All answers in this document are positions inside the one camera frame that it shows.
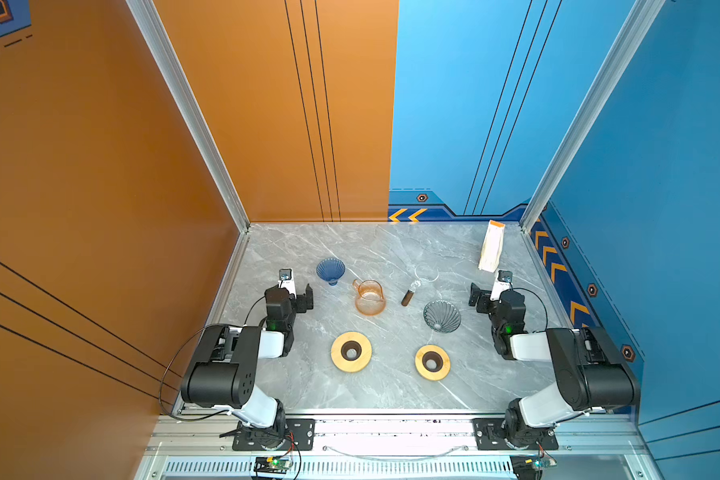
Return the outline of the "blue glass dripper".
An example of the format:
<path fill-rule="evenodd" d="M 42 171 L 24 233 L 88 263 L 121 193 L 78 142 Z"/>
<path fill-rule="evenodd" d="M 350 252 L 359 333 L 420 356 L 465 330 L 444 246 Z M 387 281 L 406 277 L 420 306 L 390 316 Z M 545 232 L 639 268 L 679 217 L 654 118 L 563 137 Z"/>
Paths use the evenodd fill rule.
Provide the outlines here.
<path fill-rule="evenodd" d="M 336 286 L 345 271 L 345 264 L 336 257 L 325 258 L 316 266 L 317 276 L 329 286 Z"/>

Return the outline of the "grey glass dripper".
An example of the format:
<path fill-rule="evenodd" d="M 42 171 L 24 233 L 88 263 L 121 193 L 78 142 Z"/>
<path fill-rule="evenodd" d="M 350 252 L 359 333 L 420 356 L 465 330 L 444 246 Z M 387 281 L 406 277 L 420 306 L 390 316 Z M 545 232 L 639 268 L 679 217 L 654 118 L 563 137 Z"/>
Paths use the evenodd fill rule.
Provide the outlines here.
<path fill-rule="evenodd" d="M 423 319 L 430 329 L 440 333 L 452 333 L 461 326 L 459 309 L 445 300 L 427 303 L 423 309 Z"/>

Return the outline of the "coffee filter bag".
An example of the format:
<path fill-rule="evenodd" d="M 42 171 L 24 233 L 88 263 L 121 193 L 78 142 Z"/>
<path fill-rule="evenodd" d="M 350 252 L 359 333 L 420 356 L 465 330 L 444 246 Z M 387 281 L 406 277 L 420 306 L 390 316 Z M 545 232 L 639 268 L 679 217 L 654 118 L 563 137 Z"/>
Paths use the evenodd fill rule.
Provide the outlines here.
<path fill-rule="evenodd" d="M 495 220 L 489 221 L 478 262 L 480 270 L 495 272 L 499 267 L 503 251 L 505 227 L 504 223 Z"/>

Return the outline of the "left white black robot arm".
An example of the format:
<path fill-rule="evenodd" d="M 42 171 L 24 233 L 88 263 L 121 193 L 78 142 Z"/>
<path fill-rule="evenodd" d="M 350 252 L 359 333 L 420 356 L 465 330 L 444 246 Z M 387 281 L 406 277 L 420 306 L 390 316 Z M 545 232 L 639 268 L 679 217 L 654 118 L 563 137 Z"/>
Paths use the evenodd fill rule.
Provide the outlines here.
<path fill-rule="evenodd" d="M 207 327 L 182 379 L 181 398 L 241 422 L 237 433 L 265 449 L 290 439 L 280 400 L 256 386 L 258 361 L 287 356 L 295 339 L 296 315 L 314 308 L 310 286 L 302 294 L 284 287 L 265 291 L 266 315 L 257 325 Z"/>

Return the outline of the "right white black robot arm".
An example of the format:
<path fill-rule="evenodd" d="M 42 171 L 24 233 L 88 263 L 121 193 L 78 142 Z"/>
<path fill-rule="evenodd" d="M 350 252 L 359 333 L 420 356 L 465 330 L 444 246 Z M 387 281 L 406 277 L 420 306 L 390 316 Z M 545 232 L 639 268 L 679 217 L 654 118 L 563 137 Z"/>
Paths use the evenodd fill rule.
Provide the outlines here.
<path fill-rule="evenodd" d="M 501 421 L 479 429 L 483 438 L 512 449 L 542 447 L 555 428 L 594 410 L 636 405 L 639 382 L 615 344 L 600 327 L 525 330 L 525 297 L 508 287 L 470 285 L 469 305 L 486 314 L 496 352 L 505 360 L 552 365 L 554 382 L 512 400 Z"/>

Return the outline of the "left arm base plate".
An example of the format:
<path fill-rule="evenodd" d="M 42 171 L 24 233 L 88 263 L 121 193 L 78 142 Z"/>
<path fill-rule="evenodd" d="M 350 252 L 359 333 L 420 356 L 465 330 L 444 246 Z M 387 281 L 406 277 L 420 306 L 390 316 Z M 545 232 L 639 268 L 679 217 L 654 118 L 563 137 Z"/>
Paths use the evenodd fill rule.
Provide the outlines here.
<path fill-rule="evenodd" d="M 293 448 L 301 452 L 311 451 L 315 426 L 316 421 L 312 418 L 287 418 L 283 433 L 277 433 L 272 428 L 240 427 L 234 435 L 232 450 L 285 452 Z"/>

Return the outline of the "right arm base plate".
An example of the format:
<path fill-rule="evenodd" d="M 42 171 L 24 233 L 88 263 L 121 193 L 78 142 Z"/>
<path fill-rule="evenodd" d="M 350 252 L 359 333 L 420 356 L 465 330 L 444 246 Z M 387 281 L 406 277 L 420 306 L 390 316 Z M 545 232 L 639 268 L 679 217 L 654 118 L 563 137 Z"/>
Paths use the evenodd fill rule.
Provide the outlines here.
<path fill-rule="evenodd" d="M 480 451 L 559 449 L 551 428 L 531 428 L 522 422 L 518 426 L 508 426 L 507 421 L 500 418 L 476 418 L 472 420 L 472 427 Z"/>

